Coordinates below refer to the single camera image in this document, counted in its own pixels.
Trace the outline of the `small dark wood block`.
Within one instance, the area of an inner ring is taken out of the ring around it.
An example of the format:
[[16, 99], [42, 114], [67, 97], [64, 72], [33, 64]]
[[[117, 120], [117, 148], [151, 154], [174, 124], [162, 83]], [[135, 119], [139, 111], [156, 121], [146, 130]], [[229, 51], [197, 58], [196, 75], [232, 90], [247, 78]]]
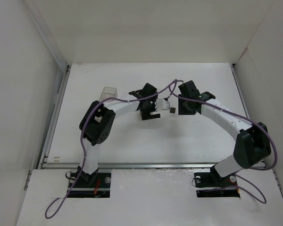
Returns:
[[170, 113], [175, 113], [175, 112], [176, 112], [176, 108], [171, 107], [171, 108], [170, 108]]

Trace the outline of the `clear plastic box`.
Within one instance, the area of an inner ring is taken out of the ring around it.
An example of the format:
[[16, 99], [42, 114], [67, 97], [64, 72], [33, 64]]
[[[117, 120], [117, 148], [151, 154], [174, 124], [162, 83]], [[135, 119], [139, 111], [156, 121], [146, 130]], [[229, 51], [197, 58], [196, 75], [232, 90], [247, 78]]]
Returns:
[[112, 88], [112, 87], [104, 87], [103, 91], [101, 93], [101, 96], [99, 98], [99, 101], [103, 101], [106, 98], [117, 98], [118, 93], [117, 93], [117, 89], [116, 88]]

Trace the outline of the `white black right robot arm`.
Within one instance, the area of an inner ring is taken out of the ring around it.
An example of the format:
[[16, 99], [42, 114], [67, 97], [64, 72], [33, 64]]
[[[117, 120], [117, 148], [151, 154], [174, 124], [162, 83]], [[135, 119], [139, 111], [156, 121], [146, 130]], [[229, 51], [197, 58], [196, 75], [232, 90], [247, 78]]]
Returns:
[[216, 97], [200, 93], [193, 81], [179, 86], [179, 113], [205, 116], [224, 129], [235, 141], [233, 154], [213, 165], [208, 172], [194, 174], [197, 188], [226, 187], [236, 172], [249, 169], [271, 154], [267, 127], [231, 112]]

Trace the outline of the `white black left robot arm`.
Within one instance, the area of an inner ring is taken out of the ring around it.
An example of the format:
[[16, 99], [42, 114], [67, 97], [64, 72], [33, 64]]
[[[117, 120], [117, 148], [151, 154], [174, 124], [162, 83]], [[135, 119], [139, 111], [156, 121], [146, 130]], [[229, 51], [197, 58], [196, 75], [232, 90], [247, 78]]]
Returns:
[[98, 151], [92, 150], [91, 147], [102, 144], [108, 138], [114, 120], [135, 111], [141, 113], [143, 121], [160, 118], [159, 113], [154, 113], [157, 110], [157, 98], [157, 88], [146, 83], [142, 89], [129, 92], [123, 99], [108, 97], [90, 105], [79, 124], [84, 158], [78, 166], [78, 174], [82, 181], [91, 185], [96, 180]]

